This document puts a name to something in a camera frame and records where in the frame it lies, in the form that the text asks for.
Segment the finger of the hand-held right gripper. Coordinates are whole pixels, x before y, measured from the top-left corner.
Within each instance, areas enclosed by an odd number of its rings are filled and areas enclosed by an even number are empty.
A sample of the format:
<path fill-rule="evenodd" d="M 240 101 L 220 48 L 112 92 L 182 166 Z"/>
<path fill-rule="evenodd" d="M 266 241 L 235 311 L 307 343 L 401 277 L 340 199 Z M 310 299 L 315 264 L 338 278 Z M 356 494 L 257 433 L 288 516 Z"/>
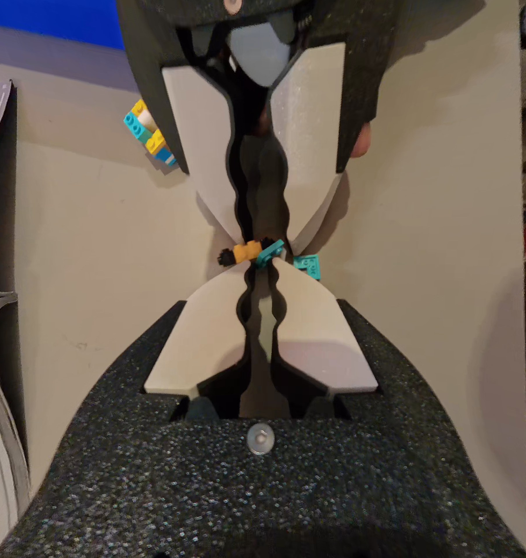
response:
<path fill-rule="evenodd" d="M 271 124 L 286 159 L 283 197 L 293 255 L 311 244 L 343 171 L 337 171 L 345 43 L 310 47 L 287 65 L 270 96 Z"/>
<path fill-rule="evenodd" d="M 236 243 L 243 232 L 237 192 L 229 174 L 233 140 L 231 100 L 207 73 L 192 66 L 161 71 L 192 185 L 212 216 Z"/>

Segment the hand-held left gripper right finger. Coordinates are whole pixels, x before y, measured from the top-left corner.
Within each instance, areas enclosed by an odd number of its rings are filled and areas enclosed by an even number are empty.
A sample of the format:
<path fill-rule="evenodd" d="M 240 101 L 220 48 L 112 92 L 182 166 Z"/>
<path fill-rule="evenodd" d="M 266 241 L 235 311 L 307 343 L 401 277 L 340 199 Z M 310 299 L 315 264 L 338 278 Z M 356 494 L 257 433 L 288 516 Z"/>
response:
<path fill-rule="evenodd" d="M 272 264 L 277 356 L 329 394 L 375 392 L 378 381 L 335 296 L 293 264 Z"/>

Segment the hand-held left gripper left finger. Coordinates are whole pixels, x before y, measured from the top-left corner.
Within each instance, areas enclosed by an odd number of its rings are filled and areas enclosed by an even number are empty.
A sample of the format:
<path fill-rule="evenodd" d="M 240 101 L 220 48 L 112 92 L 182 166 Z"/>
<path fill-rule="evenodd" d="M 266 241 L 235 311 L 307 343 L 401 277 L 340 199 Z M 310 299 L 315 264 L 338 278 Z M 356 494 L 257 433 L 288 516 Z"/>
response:
<path fill-rule="evenodd" d="M 233 266 L 188 297 L 144 384 L 148 394 L 199 395 L 203 382 L 240 362 L 246 332 L 238 304 L 250 267 Z"/>

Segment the yellow and brown brick assembly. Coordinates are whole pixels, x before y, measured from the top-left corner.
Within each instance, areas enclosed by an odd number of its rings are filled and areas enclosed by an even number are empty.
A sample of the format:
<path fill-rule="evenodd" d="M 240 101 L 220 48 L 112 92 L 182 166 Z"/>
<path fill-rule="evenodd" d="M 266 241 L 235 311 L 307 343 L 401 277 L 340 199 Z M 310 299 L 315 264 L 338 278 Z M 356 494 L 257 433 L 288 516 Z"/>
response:
<path fill-rule="evenodd" d="M 232 249 L 225 248 L 217 257 L 217 262 L 222 267 L 231 267 L 236 264 L 256 260 L 259 254 L 270 247 L 275 240 L 265 237 L 260 241 L 249 241 L 246 244 L 237 244 Z"/>

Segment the turquoise brick plate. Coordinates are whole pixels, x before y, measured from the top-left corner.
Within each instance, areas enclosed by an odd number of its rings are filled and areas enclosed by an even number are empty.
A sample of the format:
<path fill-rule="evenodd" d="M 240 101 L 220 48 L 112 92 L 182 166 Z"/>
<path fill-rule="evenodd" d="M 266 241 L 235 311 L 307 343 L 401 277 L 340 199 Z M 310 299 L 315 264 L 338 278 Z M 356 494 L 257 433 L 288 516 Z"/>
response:
<path fill-rule="evenodd" d="M 308 276 L 320 281 L 322 273 L 318 255 L 298 255 L 293 258 L 293 265 L 296 269 L 305 272 Z"/>
<path fill-rule="evenodd" d="M 266 267 L 275 257 L 281 257 L 284 250 L 283 240 L 274 241 L 271 238 L 265 238 L 261 241 L 262 250 L 256 258 L 256 267 L 262 269 Z"/>

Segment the grey desk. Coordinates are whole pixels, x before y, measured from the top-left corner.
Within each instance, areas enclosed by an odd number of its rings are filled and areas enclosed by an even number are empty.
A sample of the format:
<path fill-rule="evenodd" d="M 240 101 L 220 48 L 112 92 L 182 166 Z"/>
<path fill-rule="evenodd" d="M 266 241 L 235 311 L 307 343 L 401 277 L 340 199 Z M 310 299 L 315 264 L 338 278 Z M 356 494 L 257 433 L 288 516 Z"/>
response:
<path fill-rule="evenodd" d="M 493 505 L 526 545 L 526 402 L 516 16 L 401 30 L 371 151 L 349 167 L 323 282 L 414 364 Z M 18 92 L 14 275 L 31 483 L 108 365 L 209 277 L 225 240 L 180 172 L 123 125 L 116 51 L 0 28 Z"/>

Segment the person's right hand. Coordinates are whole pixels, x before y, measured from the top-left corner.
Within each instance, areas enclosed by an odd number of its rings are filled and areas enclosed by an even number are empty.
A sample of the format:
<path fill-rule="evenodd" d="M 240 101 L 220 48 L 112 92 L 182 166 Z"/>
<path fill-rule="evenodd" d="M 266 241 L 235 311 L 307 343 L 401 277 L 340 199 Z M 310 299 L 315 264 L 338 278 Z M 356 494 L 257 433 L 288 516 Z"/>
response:
<path fill-rule="evenodd" d="M 358 135 L 357 141 L 351 151 L 350 158 L 363 157 L 371 146 L 371 123 L 365 123 Z"/>

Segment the multicoloured brick model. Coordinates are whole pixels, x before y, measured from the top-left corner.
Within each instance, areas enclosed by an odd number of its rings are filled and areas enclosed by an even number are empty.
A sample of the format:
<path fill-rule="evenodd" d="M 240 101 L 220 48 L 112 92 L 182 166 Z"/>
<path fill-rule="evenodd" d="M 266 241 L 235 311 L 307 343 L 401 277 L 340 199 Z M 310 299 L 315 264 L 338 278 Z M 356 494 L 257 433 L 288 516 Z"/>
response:
<path fill-rule="evenodd" d="M 174 154 L 143 99 L 139 99 L 123 118 L 128 131 L 141 143 L 151 158 L 172 168 L 177 166 Z"/>

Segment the blue storage bin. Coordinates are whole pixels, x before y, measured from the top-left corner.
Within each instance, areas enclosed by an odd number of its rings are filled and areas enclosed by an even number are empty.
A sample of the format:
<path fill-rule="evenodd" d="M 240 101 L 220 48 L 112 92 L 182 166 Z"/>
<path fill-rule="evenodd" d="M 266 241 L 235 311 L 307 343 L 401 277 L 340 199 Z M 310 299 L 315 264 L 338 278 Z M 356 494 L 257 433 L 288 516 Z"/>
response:
<path fill-rule="evenodd" d="M 124 49 L 115 1 L 0 1 L 0 27 Z"/>

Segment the brick instruction booklet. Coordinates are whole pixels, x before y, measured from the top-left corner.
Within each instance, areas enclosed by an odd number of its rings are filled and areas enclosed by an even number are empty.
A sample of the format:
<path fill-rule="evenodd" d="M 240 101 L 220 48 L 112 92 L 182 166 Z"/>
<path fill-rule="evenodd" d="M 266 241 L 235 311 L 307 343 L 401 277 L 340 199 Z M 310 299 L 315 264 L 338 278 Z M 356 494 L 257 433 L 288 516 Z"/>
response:
<path fill-rule="evenodd" d="M 15 287 L 17 89 L 0 81 L 0 545 L 30 501 Z"/>

